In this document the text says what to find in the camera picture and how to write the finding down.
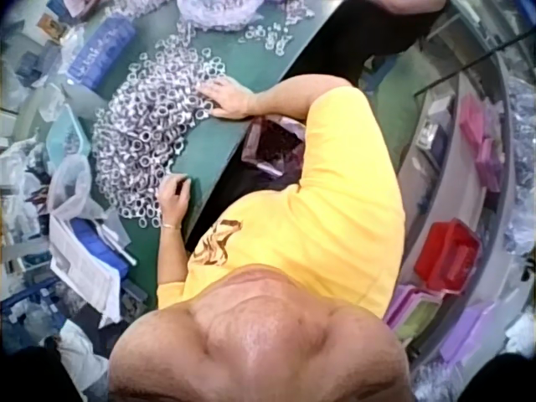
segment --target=newspaper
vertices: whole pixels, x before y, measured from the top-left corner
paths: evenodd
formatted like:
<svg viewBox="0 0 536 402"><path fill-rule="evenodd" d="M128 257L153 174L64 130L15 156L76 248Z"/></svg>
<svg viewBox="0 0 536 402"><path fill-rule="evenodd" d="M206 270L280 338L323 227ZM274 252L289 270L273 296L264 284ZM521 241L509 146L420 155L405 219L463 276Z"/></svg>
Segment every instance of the newspaper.
<svg viewBox="0 0 536 402"><path fill-rule="evenodd" d="M91 255L78 241L69 224L52 214L49 238L50 252L54 257L50 264L52 271L102 313L100 327L110 320L119 322L119 272Z"/></svg>

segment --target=floor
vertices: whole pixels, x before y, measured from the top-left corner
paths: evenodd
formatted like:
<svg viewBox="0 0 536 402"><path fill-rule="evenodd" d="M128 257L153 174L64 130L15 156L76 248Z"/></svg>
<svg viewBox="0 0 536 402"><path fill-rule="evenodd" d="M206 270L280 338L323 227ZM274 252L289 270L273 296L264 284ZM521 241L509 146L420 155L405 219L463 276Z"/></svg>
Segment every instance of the floor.
<svg viewBox="0 0 536 402"><path fill-rule="evenodd" d="M398 58L371 99L395 169L419 119L421 105L413 94L438 78L437 70L413 47Z"/></svg>

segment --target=red plastic crate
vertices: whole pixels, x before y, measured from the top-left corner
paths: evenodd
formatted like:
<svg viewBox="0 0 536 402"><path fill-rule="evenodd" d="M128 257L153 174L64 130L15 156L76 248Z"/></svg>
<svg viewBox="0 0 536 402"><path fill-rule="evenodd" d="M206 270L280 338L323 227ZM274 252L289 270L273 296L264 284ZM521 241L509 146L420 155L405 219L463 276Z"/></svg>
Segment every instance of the red plastic crate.
<svg viewBox="0 0 536 402"><path fill-rule="evenodd" d="M477 236L459 219L431 226L415 273L431 291L459 292L480 250Z"/></svg>

